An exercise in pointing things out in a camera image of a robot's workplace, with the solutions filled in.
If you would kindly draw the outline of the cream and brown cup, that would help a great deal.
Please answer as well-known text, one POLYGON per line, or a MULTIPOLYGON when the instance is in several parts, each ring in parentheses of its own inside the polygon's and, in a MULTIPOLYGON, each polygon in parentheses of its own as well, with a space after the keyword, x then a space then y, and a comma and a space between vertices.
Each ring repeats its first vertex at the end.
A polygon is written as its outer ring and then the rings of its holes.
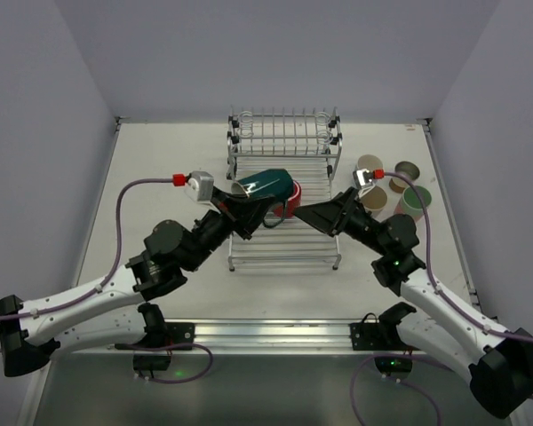
MULTIPOLYGON (((401 161, 394 166, 394 173, 404 176, 411 183, 414 183, 420 177, 420 168, 413 162, 401 161)), ((403 193, 409 185, 405 180, 399 177, 391 177, 389 187, 395 193, 403 193)))

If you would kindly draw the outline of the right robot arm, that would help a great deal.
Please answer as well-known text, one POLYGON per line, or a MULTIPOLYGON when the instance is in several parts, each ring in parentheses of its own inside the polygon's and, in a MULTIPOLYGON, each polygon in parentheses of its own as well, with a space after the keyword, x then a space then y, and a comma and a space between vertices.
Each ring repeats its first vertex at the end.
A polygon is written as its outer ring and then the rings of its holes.
POLYGON ((410 216, 377 221, 353 188, 298 207, 294 215, 321 233, 344 233, 378 253, 371 264, 375 277, 406 302, 394 320, 399 340, 455 372, 488 413, 504 419, 533 399, 533 336, 522 328, 510 331, 443 285, 431 262, 413 251, 419 239, 410 216))

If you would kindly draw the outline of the light green tumbler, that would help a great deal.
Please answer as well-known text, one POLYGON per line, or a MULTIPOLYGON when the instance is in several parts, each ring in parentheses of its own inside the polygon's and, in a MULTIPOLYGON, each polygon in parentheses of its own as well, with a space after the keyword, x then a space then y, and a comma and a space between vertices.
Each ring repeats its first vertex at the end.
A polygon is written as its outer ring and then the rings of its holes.
POLYGON ((428 209, 432 203, 432 195, 425 187, 420 185, 415 187, 408 186, 403 191, 401 198, 404 198, 408 204, 410 210, 408 216, 415 222, 424 216, 424 210, 428 209))

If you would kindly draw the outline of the dark green mug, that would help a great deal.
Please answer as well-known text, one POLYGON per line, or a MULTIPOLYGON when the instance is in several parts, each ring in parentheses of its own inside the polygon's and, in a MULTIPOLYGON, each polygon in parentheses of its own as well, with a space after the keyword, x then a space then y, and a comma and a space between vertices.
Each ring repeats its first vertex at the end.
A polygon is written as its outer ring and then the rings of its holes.
MULTIPOLYGON (((293 193, 293 179, 286 169, 268 169, 254 173, 248 177, 238 179, 244 184, 248 191, 248 198, 259 198, 264 196, 274 196, 275 204, 286 201, 293 193)), ((262 224, 266 229, 274 229, 281 225, 285 219, 278 219, 275 222, 263 220, 262 224)))

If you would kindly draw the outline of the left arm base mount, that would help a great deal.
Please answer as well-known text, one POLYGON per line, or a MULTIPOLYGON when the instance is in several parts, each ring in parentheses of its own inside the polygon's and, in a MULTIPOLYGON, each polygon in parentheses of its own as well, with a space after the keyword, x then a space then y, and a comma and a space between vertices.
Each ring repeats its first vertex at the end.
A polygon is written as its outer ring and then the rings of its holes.
POLYGON ((147 373, 153 379, 155 373, 165 372, 171 365, 172 350, 164 350, 174 344, 192 343, 195 339, 193 322, 166 322, 164 331, 150 331, 137 343, 116 343, 119 351, 132 351, 132 369, 138 375, 147 373))

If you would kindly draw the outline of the pink tumbler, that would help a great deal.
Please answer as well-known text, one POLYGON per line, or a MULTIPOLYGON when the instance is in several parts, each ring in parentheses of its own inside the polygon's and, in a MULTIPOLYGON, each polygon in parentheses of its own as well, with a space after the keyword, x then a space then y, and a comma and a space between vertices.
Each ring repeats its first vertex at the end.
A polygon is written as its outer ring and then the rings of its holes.
POLYGON ((395 209, 394 214, 406 214, 408 215, 410 213, 408 204, 405 202, 404 198, 400 198, 395 209))

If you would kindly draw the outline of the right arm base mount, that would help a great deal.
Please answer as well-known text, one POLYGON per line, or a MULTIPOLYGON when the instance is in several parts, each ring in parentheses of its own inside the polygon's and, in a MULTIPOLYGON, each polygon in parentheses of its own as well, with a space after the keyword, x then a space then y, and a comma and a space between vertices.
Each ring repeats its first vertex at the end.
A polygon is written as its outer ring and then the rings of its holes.
MULTIPOLYGON (((411 355, 414 348, 401 340, 397 327, 405 317, 416 312, 415 307, 400 302, 379 315, 373 312, 365 314, 362 319, 348 325, 352 349, 411 355)), ((382 375, 396 379, 406 379, 413 368, 412 360, 393 355, 379 356, 373 362, 382 375)))

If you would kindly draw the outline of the light blue mug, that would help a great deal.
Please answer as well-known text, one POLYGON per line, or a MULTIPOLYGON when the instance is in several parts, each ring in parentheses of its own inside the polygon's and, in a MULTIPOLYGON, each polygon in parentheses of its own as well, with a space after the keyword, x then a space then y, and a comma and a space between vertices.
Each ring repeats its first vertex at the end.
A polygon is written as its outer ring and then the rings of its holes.
POLYGON ((352 176, 353 176, 354 185, 359 188, 360 187, 360 182, 359 182, 357 170, 353 171, 352 176))

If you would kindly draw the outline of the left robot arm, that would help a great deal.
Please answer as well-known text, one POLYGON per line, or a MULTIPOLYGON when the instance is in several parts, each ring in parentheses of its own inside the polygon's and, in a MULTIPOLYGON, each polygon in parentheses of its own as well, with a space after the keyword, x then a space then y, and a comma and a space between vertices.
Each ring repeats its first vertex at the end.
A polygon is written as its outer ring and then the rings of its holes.
POLYGON ((4 375, 33 373, 63 347, 61 334, 88 320, 126 306, 138 306, 153 319, 147 302, 187 282, 232 233, 250 239, 270 207, 273 192, 259 196, 211 191, 211 209, 192 229, 175 220, 157 224, 144 239, 144 250, 126 264, 114 262, 107 275, 81 286, 34 300, 15 295, 0 300, 0 352, 4 375))

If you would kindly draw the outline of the beige tumbler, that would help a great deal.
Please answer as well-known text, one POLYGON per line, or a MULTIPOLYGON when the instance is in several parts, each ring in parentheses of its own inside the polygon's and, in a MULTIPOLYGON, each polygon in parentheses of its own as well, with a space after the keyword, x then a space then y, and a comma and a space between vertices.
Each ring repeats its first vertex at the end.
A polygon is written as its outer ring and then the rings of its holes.
POLYGON ((385 208, 387 202, 387 193, 383 188, 379 186, 373 187, 360 199, 361 205, 374 217, 378 216, 381 213, 381 211, 385 208))

